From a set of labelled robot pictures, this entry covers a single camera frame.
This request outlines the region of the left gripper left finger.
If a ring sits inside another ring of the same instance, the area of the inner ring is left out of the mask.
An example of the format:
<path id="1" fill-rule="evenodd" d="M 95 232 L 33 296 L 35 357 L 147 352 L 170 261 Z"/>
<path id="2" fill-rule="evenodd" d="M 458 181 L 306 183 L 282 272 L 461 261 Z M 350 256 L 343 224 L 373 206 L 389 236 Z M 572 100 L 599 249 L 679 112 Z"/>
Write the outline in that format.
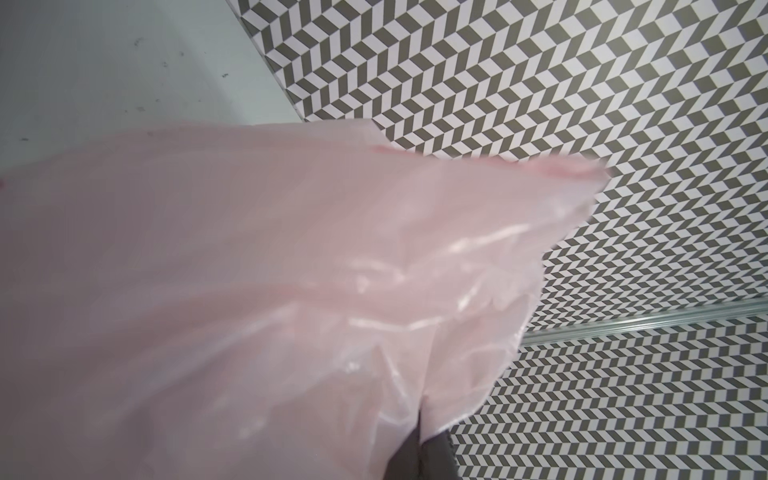
<path id="1" fill-rule="evenodd" d="M 384 480 L 420 479 L 419 428 L 415 428 L 387 464 Z"/>

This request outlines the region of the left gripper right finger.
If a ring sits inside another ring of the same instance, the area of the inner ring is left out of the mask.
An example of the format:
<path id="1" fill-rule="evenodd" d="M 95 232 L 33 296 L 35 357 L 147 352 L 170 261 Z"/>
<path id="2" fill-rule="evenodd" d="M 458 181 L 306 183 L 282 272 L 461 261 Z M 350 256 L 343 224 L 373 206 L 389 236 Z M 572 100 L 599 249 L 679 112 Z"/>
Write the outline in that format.
<path id="1" fill-rule="evenodd" d="M 423 480 L 460 480 L 455 449 L 449 431 L 426 440 L 421 445 Z"/>

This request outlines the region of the pink plastic bag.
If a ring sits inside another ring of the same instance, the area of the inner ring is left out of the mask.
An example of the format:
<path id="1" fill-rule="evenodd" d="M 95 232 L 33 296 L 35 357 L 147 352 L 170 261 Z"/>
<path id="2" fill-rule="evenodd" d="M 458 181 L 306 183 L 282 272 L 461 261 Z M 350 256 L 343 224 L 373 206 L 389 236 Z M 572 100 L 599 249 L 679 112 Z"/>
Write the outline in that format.
<path id="1" fill-rule="evenodd" d="M 517 355 L 608 181 L 369 121 L 136 131 L 1 175 L 5 479 L 381 479 Z"/>

